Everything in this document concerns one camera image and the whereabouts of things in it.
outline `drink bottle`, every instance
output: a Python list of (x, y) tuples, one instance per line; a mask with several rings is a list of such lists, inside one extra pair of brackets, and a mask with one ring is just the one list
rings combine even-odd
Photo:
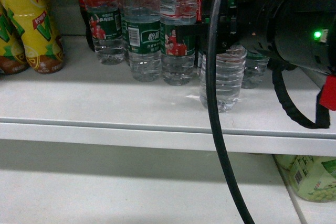
[(254, 89), (262, 83), (269, 58), (252, 52), (247, 52), (244, 77), (241, 87)]
[(121, 17), (122, 39), (123, 39), (124, 46), (125, 46), (125, 61), (129, 65), (130, 56), (128, 54), (128, 32), (127, 32), (127, 27), (126, 27), (126, 22), (125, 22), (123, 0), (118, 0), (118, 7), (119, 7), (120, 17)]
[(28, 64), (37, 72), (54, 73), (63, 67), (63, 46), (50, 0), (1, 0), (22, 39)]
[(84, 3), (98, 60), (105, 65), (121, 63), (125, 48), (118, 0), (84, 0)]
[(123, 0), (130, 67), (135, 80), (149, 82), (161, 73), (160, 0)]
[(87, 10), (85, 8), (84, 0), (78, 0), (78, 3), (79, 3), (80, 13), (82, 15), (82, 18), (83, 18), (83, 21), (84, 21), (85, 27), (86, 27), (86, 30), (85, 30), (86, 41), (87, 41), (90, 49), (92, 51), (94, 51), (94, 45), (93, 45), (93, 41), (92, 41), (92, 34), (91, 34), (91, 29), (90, 29), (88, 14), (87, 14)]
[(15, 74), (26, 70), (29, 65), (24, 47), (1, 4), (0, 26), (5, 28), (0, 31), (0, 73)]
[(177, 41), (175, 26), (194, 24), (196, 10), (197, 0), (160, 0), (162, 72), (170, 85), (185, 85), (193, 76), (195, 36)]
[[(234, 7), (235, 1), (229, 0), (229, 6)], [(207, 108), (205, 64), (206, 55), (203, 55), (200, 73), (199, 98), (202, 105)], [(219, 112), (231, 110), (237, 103), (241, 83), (244, 76), (246, 49), (239, 43), (232, 45), (224, 53), (216, 55), (216, 96)]]

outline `black cable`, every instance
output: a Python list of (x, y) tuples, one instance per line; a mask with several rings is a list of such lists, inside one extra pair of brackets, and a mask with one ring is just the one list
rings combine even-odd
[(206, 96), (208, 104), (209, 119), (213, 138), (222, 166), (225, 179), (232, 195), (232, 198), (236, 204), (238, 212), (244, 223), (254, 224), (254, 221), (245, 205), (242, 195), (239, 191), (235, 175), (233, 173), (231, 163), (225, 147), (222, 127), (219, 121), (217, 96), (216, 96), (216, 47), (217, 47), (217, 25), (219, 20), (219, 10), (222, 0), (213, 0), (211, 6), (210, 24), (208, 30), (207, 39), (207, 59), (206, 59)]

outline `lower shelf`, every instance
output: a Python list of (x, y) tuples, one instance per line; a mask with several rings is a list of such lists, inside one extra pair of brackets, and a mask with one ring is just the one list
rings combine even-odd
[[(271, 155), (229, 155), (255, 223), (301, 223)], [(0, 178), (0, 223), (242, 223), (211, 151), (0, 141)]]

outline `barcode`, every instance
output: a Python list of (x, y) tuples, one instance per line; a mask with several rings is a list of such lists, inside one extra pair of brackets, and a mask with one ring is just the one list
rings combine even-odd
[(302, 174), (300, 173), (299, 170), (298, 170), (297, 173), (295, 174), (294, 178), (295, 178), (296, 183), (297, 183), (298, 185), (300, 185), (300, 182), (302, 181), (303, 176), (302, 176)]
[(130, 38), (130, 45), (140, 47), (140, 34), (137, 28), (128, 28), (128, 36)]
[(117, 31), (119, 31), (121, 29), (121, 19), (120, 19), (120, 16), (117, 15), (114, 17), (114, 20), (115, 20), (115, 26), (117, 27)]

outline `green bottle label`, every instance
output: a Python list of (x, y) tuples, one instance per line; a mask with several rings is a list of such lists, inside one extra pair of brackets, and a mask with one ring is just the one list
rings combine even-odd
[(161, 23), (161, 53), (174, 56), (190, 56), (195, 53), (195, 36), (184, 36), (176, 40), (176, 29), (173, 25)]
[(246, 55), (246, 58), (250, 59), (250, 60), (263, 60), (263, 59), (266, 59), (267, 57), (262, 55), (262, 54), (253, 54), (253, 53), (248, 51), (247, 55)]
[(122, 39), (129, 44), (128, 40), (128, 30), (127, 30), (127, 22), (125, 20), (125, 14), (121, 14), (121, 29), (122, 29)]
[(152, 54), (160, 51), (160, 21), (153, 23), (127, 22), (129, 51)]
[(119, 10), (108, 13), (88, 13), (92, 37), (95, 39), (117, 39), (121, 36)]

